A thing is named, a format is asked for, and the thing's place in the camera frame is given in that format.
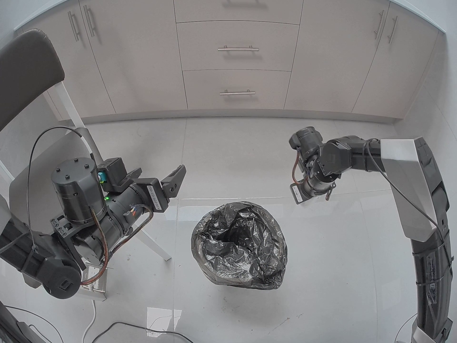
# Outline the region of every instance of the white paper on floor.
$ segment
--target white paper on floor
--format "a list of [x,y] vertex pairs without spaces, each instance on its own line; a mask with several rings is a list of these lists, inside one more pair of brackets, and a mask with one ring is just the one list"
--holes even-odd
[[[160,309],[158,307],[148,307],[148,316],[146,324],[148,329],[165,331],[169,330],[170,320],[173,319],[173,330],[176,329],[176,325],[181,317],[182,310],[174,310],[173,314],[170,309]],[[148,337],[158,337],[164,333],[148,332]]]

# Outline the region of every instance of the white cable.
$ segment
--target white cable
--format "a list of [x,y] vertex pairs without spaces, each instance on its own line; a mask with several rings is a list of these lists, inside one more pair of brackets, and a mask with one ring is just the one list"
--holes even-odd
[[92,321],[87,326],[86,330],[84,330],[83,338],[81,338],[81,343],[84,343],[84,338],[85,338],[87,332],[89,331],[90,327],[94,324],[95,317],[97,316],[97,310],[95,309],[95,300],[92,300],[92,306],[94,308],[94,317],[92,318]]

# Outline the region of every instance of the trash can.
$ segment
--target trash can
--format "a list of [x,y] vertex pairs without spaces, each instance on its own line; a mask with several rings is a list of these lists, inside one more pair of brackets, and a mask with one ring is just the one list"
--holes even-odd
[[287,245],[277,221],[250,202],[224,204],[200,220],[192,254],[215,284],[277,289],[283,283]]

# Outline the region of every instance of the metal bar handle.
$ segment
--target metal bar handle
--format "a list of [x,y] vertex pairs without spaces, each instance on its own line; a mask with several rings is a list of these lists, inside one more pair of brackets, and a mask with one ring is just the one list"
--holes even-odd
[[252,46],[246,47],[227,47],[224,45],[223,48],[219,48],[218,51],[258,51],[259,49],[253,48]]
[[387,36],[387,38],[389,38],[389,44],[392,43],[392,39],[393,39],[393,35],[395,34],[395,29],[397,28],[397,23],[398,23],[398,15],[395,19],[395,24],[393,25],[393,29],[392,29],[392,34],[390,36]]
[[227,91],[227,89],[223,93],[219,93],[219,95],[251,95],[255,94],[254,91],[250,91],[249,89],[247,91]]
[[87,25],[89,26],[89,33],[91,37],[94,37],[94,28],[92,26],[92,22],[90,21],[89,10],[90,8],[87,8],[87,5],[84,5],[84,14],[86,15]]
[[75,22],[73,21],[73,17],[75,15],[71,13],[71,11],[68,12],[68,18],[70,20],[70,24],[71,24],[71,30],[73,31],[73,34],[75,36],[75,40],[78,42],[79,41],[79,32],[76,31],[76,28],[75,28]]
[[377,30],[377,31],[374,31],[374,32],[376,33],[375,41],[378,40],[379,34],[381,33],[381,25],[382,25],[382,21],[384,20],[384,15],[385,15],[385,13],[386,13],[385,10],[383,10],[382,13],[379,13],[379,15],[381,16],[381,20],[379,21],[378,30]]

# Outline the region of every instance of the cabinet handle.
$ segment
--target cabinet handle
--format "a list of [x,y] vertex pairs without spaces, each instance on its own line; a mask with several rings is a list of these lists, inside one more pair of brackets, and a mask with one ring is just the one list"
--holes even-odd
[[76,28],[75,28],[75,22],[73,21],[73,17],[75,15],[71,13],[71,11],[68,12],[68,18],[70,20],[70,24],[71,24],[71,30],[73,31],[73,34],[75,35],[75,39],[76,41],[78,42],[79,41],[79,32],[76,31]]
[[378,30],[377,31],[374,31],[376,33],[376,38],[375,38],[375,41],[378,40],[378,37],[379,37],[379,34],[381,32],[381,25],[382,25],[382,21],[384,20],[384,14],[386,13],[385,10],[382,11],[382,13],[379,13],[379,15],[381,16],[381,20],[379,21],[379,26],[378,26]]
[[224,45],[223,48],[218,49],[218,51],[258,51],[259,49],[255,49],[252,46],[249,47],[227,47]]
[[247,91],[227,91],[227,89],[223,93],[219,93],[219,95],[251,95],[255,94],[254,91],[250,91],[249,89]]
[[88,8],[87,5],[84,5],[84,14],[86,15],[87,25],[89,26],[89,33],[91,37],[94,37],[94,27],[92,26],[92,22],[90,21],[89,10],[90,8]]
[[393,35],[395,34],[395,29],[397,28],[397,23],[398,23],[398,15],[395,19],[395,24],[393,25],[393,29],[392,29],[392,34],[390,36],[387,36],[387,38],[389,38],[389,44],[392,43],[392,39],[393,39]]

